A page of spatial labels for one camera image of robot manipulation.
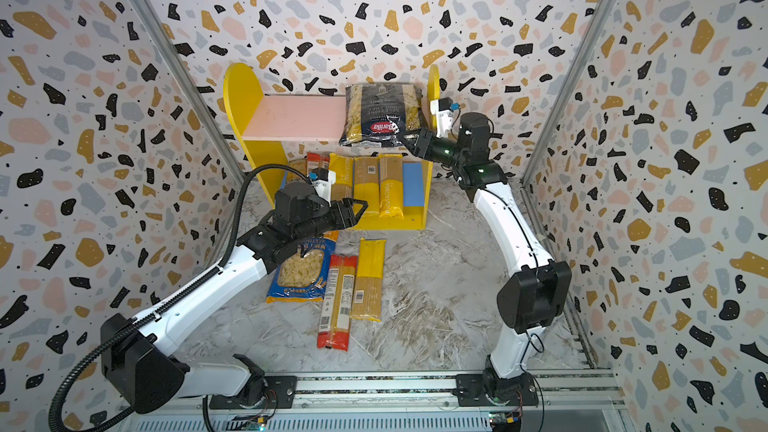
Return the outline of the yellow spaghetti pack bottom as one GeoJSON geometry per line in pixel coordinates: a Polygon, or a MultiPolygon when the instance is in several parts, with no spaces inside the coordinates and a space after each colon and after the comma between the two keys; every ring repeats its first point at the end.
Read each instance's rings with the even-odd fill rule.
{"type": "Polygon", "coordinates": [[[401,155],[379,156],[379,215],[404,218],[403,161],[401,155]]]}

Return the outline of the dark penne pasta bag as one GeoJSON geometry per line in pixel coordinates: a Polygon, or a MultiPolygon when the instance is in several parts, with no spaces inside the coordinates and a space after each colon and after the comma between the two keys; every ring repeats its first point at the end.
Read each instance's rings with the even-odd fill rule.
{"type": "Polygon", "coordinates": [[[400,134],[428,126],[421,89],[408,83],[364,83],[345,89],[340,146],[400,147],[400,134]]]}

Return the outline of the blue orange orecchiette bag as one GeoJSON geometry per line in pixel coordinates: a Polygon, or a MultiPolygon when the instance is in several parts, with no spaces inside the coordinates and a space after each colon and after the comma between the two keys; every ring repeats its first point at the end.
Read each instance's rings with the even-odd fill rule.
{"type": "Polygon", "coordinates": [[[297,252],[276,269],[266,302],[322,301],[338,236],[339,232],[334,231],[303,241],[297,252]]]}

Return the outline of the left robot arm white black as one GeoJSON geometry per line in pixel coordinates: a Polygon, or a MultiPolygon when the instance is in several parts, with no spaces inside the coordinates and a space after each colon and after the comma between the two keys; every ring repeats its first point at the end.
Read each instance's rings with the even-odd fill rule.
{"type": "Polygon", "coordinates": [[[304,181],[279,189],[273,210],[236,236],[223,264],[132,319],[117,314],[102,326],[103,340],[114,342],[102,357],[104,376],[138,414],[199,396],[229,397],[241,407],[258,404],[267,383],[251,359],[236,354],[223,363],[194,364],[176,359],[175,352],[214,312],[274,272],[307,240],[356,226],[367,207],[354,198],[329,201],[304,181]]]}

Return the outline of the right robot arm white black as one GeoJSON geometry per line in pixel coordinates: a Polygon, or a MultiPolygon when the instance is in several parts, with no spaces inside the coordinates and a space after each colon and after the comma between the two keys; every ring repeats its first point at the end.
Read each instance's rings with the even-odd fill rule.
{"type": "Polygon", "coordinates": [[[503,327],[486,360],[480,398],[494,405],[520,402],[527,389],[537,388],[527,361],[544,351],[542,334],[563,313],[571,268],[552,258],[523,219],[508,177],[491,158],[488,117],[461,117],[456,139],[428,128],[402,131],[397,137],[411,155],[450,169],[500,247],[508,275],[496,295],[503,327]]]}

